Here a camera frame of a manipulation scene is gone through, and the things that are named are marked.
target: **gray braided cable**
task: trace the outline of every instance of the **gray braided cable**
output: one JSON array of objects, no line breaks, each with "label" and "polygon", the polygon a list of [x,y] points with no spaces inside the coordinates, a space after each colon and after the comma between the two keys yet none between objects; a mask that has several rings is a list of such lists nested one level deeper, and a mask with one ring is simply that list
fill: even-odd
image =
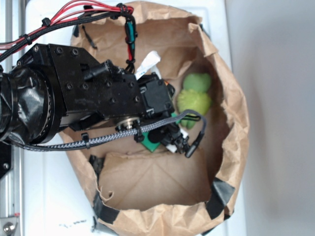
[{"label": "gray braided cable", "polygon": [[[201,133],[203,134],[205,131],[206,125],[207,125],[207,120],[201,114],[199,114],[198,112],[196,112],[194,110],[185,110],[176,117],[170,117],[170,118],[166,118],[163,120],[159,120],[159,121],[152,123],[152,124],[143,125],[140,127],[141,132],[142,133],[149,132],[151,130],[160,128],[160,127],[165,126],[167,124],[174,123],[180,119],[183,119],[187,114],[194,114],[196,116],[201,117],[201,119],[203,121]],[[101,145],[101,144],[104,144],[104,143],[107,143],[107,142],[110,142],[113,140],[125,138],[125,137],[132,136],[132,135],[137,135],[137,134],[138,134],[138,130],[136,128],[134,128],[134,129],[122,131],[119,133],[114,133],[114,134],[110,134],[110,135],[106,135],[106,136],[101,136],[101,137],[89,139],[89,143],[90,143],[91,147],[95,147],[95,146],[98,146],[98,145]],[[17,144],[17,143],[15,143],[15,144],[17,146],[20,146],[20,147],[26,149],[26,150],[31,150],[31,151],[75,150],[75,149],[83,149],[83,148],[86,148],[86,146],[87,146],[86,142],[83,140],[76,141],[73,143],[50,145],[50,146],[22,145],[22,144]]]}]

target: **screw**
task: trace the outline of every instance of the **screw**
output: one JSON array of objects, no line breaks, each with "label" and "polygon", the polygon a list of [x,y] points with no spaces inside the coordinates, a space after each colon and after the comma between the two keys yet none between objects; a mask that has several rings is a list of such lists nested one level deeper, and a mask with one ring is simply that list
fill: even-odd
[{"label": "screw", "polygon": [[2,165],[2,167],[5,169],[5,170],[8,170],[10,168],[10,165],[8,163],[4,163]]},{"label": "screw", "polygon": [[110,103],[110,104],[116,103],[116,99],[115,99],[114,97],[112,97],[111,99],[109,99],[109,103]]},{"label": "screw", "polygon": [[72,90],[72,89],[73,89],[72,83],[66,83],[65,88],[66,88],[67,90]]},{"label": "screw", "polygon": [[8,222],[4,225],[3,231],[6,235],[12,235],[15,231],[15,225],[13,225],[11,222]]},{"label": "screw", "polygon": [[170,109],[172,107],[172,105],[169,102],[166,102],[165,107],[166,107],[166,109]]},{"label": "screw", "polygon": [[84,83],[84,84],[82,84],[82,88],[83,88],[84,90],[88,90],[88,89],[89,89],[89,85],[86,84],[86,83]]},{"label": "screw", "polygon": [[139,96],[136,96],[133,100],[134,100],[135,102],[140,102]]},{"label": "screw", "polygon": [[34,52],[38,52],[38,50],[39,50],[39,48],[38,48],[38,46],[36,45],[35,47],[34,47]]},{"label": "screw", "polygon": [[74,48],[74,49],[72,49],[71,54],[73,56],[77,56],[77,55],[79,55],[79,51],[76,48]]},{"label": "screw", "polygon": [[112,86],[112,82],[106,81],[106,82],[105,82],[105,86],[106,86],[107,88],[110,88],[110,87]]},{"label": "screw", "polygon": [[63,48],[58,47],[58,48],[56,48],[55,52],[56,52],[58,55],[61,55],[61,54],[63,53]]}]

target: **green plush toy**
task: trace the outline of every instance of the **green plush toy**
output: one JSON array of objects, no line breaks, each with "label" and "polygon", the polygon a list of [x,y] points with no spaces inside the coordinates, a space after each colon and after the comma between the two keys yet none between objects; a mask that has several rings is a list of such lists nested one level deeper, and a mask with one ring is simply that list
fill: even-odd
[{"label": "green plush toy", "polygon": [[[207,91],[211,85],[211,77],[209,74],[192,73],[185,77],[183,89],[177,98],[177,108],[181,113],[186,109],[191,109],[205,115],[210,106],[211,98]],[[182,120],[182,126],[191,129],[195,125],[195,121]]]}]

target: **red cable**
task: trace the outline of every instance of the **red cable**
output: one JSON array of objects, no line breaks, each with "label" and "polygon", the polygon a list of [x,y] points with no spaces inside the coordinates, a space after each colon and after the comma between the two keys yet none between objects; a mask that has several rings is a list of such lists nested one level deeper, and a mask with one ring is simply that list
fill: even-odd
[{"label": "red cable", "polygon": [[[84,10],[80,10],[80,11],[76,11],[76,12],[73,12],[73,13],[70,13],[68,15],[65,15],[59,19],[57,19],[58,17],[60,17],[62,14],[66,13],[68,10],[71,10],[72,8],[76,7],[76,6],[80,6],[80,5],[89,5],[89,6],[97,6],[97,7],[101,7],[101,8],[96,8],[96,9],[84,9]],[[132,14],[133,13],[133,7],[131,6],[127,6],[127,11],[129,14]],[[84,13],[84,12],[89,12],[89,11],[110,11],[110,12],[120,12],[121,11],[121,8],[120,7],[117,7],[117,6],[109,6],[109,5],[106,5],[104,3],[101,3],[101,2],[98,2],[98,1],[95,1],[95,0],[72,0],[70,2],[68,2],[66,5],[64,5],[54,16],[53,18],[51,19],[51,25],[54,25],[54,24],[61,24],[61,23],[65,23],[65,22],[70,22],[70,21],[73,21],[73,20],[77,20],[78,17],[73,17],[73,18],[70,18],[70,19],[67,19],[67,20],[63,20],[63,19],[66,19],[70,16],[73,16],[73,15],[76,15],[76,14],[80,14],[80,13]],[[34,31],[32,31],[31,33],[29,33],[28,35],[31,36],[41,30],[43,30],[44,28],[46,28],[46,26],[42,26]],[[19,39],[13,41],[13,42],[10,42],[10,43],[7,43],[7,44],[2,44],[0,45],[0,50],[7,50],[7,49],[10,49],[14,44],[17,44],[19,42],[21,42],[22,40],[24,40],[23,37],[20,37]],[[19,50],[17,50],[16,52],[22,50],[23,48],[25,48],[27,45],[24,45],[22,48],[20,48]],[[129,60],[132,60],[132,54],[131,54],[131,49],[130,49],[130,46],[128,45],[128,55],[129,55]]]}]

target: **metal frame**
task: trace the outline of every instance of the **metal frame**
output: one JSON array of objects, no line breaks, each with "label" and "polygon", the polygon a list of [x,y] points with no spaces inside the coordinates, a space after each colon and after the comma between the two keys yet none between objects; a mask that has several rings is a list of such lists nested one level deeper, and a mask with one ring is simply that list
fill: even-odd
[{"label": "metal frame", "polygon": [[[25,31],[26,0],[0,0],[0,42],[18,38]],[[2,63],[9,71],[23,51]],[[0,236],[19,236],[23,231],[22,163],[23,151],[12,147],[12,169],[0,179]]]}]

